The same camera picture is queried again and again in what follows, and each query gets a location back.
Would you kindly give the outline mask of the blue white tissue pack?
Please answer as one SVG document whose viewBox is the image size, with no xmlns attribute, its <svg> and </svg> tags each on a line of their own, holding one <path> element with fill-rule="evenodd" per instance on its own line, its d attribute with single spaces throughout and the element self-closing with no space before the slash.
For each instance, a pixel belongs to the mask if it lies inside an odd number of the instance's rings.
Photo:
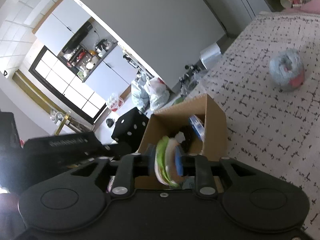
<svg viewBox="0 0 320 240">
<path fill-rule="evenodd" d="M 189 117 L 189 122 L 190 122 L 190 125 L 192 126 L 193 130 L 195 131 L 197 137 L 202 142 L 204 142 L 204 138 L 205 138 L 204 123 L 196 115 L 190 116 Z"/>
</svg>

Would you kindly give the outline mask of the light blue fluffy plush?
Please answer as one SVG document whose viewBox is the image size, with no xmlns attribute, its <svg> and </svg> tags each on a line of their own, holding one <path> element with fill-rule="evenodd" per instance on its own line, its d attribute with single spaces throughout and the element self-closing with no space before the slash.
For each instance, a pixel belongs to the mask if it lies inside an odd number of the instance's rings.
<svg viewBox="0 0 320 240">
<path fill-rule="evenodd" d="M 284 91 L 299 88 L 305 80 L 303 61 L 296 49 L 280 52 L 269 63 L 271 81 Z"/>
</svg>

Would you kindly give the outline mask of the pale blue plastic bag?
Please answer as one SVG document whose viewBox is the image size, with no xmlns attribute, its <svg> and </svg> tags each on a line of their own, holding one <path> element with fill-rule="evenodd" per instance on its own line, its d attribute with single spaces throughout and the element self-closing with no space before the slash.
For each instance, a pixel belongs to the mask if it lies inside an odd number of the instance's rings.
<svg viewBox="0 0 320 240">
<path fill-rule="evenodd" d="M 131 82 L 131 98 L 135 106 L 141 111 L 145 112 L 149 107 L 149 95 L 146 92 L 144 85 L 146 84 L 146 77 L 140 76 Z"/>
</svg>

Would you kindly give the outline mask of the kitchen shelf with items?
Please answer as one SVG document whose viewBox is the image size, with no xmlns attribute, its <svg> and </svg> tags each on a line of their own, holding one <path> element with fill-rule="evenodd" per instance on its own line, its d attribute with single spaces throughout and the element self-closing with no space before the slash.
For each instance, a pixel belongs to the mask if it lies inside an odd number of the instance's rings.
<svg viewBox="0 0 320 240">
<path fill-rule="evenodd" d="M 81 81 L 85 81 L 117 43 L 102 25 L 90 18 L 62 48 L 57 58 Z"/>
</svg>

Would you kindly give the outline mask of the black dice ottoman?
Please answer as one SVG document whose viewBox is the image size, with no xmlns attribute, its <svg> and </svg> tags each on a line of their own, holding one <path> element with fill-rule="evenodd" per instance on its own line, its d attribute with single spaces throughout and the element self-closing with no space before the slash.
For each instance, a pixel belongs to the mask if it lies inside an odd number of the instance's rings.
<svg viewBox="0 0 320 240">
<path fill-rule="evenodd" d="M 118 118 L 111 138 L 116 142 L 125 142 L 131 147 L 139 148 L 148 122 L 149 118 L 134 107 Z"/>
</svg>

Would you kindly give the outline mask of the green white soft toy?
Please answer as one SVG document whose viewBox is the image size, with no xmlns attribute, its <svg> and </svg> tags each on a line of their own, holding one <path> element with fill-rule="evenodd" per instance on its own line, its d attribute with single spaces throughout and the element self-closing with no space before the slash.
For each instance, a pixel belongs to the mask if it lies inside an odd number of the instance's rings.
<svg viewBox="0 0 320 240">
<path fill-rule="evenodd" d="M 164 136 L 156 146 L 154 170 L 158 181 L 169 187 L 184 182 L 182 156 L 184 152 L 175 138 Z"/>
</svg>

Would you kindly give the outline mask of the white square box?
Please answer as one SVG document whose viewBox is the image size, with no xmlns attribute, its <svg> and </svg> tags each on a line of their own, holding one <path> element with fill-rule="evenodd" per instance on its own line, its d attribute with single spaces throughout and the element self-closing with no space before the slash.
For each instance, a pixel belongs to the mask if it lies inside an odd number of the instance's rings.
<svg viewBox="0 0 320 240">
<path fill-rule="evenodd" d="M 213 68 L 221 57 L 221 50 L 217 43 L 211 44 L 200 52 L 200 61 L 206 69 Z"/>
</svg>

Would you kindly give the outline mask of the brown cardboard box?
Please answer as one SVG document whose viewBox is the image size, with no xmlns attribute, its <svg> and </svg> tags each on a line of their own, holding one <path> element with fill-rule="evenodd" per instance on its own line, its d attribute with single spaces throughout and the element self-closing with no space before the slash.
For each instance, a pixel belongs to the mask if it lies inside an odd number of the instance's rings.
<svg viewBox="0 0 320 240">
<path fill-rule="evenodd" d="M 204 142 L 190 125 L 189 117 L 192 115 L 204 123 Z M 187 155 L 200 154 L 209 162 L 219 161 L 227 150 L 226 115 L 207 94 L 155 111 L 150 116 L 138 152 L 143 154 L 149 144 L 157 146 L 164 136 L 175 138 Z M 161 184 L 156 178 L 156 190 L 164 189 L 175 188 Z"/>
</svg>

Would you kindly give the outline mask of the red white plastic bag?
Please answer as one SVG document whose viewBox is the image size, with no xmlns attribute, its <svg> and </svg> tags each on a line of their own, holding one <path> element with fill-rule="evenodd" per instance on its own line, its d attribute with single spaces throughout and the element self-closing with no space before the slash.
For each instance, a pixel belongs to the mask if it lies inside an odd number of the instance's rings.
<svg viewBox="0 0 320 240">
<path fill-rule="evenodd" d="M 109 110 L 116 112 L 123 105 L 124 100 L 116 93 L 112 93 L 106 101 Z"/>
</svg>

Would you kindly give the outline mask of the white black patterned sofa cover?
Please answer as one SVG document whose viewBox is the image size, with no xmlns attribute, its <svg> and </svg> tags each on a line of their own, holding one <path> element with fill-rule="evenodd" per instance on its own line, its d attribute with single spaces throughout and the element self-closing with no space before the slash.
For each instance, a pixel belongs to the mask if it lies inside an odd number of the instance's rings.
<svg viewBox="0 0 320 240">
<path fill-rule="evenodd" d="M 294 48 L 305 67 L 297 90 L 273 85 L 269 62 Z M 319 239 L 319 16 L 269 13 L 235 39 L 191 96 L 209 94 L 227 116 L 228 155 L 300 187 L 304 229 Z"/>
</svg>

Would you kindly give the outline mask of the paper cup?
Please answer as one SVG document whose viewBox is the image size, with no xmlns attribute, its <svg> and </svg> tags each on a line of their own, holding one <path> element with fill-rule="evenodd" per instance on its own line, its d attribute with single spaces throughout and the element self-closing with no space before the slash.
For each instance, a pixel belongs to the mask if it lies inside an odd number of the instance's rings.
<svg viewBox="0 0 320 240">
<path fill-rule="evenodd" d="M 292 7 L 293 0 L 280 0 L 281 5 L 285 9 L 290 9 Z"/>
</svg>

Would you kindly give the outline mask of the pink cushion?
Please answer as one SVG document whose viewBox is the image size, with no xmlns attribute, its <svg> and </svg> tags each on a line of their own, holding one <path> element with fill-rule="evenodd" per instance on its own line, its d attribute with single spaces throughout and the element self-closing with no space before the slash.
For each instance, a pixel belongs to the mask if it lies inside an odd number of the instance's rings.
<svg viewBox="0 0 320 240">
<path fill-rule="evenodd" d="M 290 8 L 283 10 L 285 13 L 307 13 L 307 14 L 320 14 L 320 0 L 311 0 L 310 2 L 302 5 L 301 7 Z"/>
</svg>

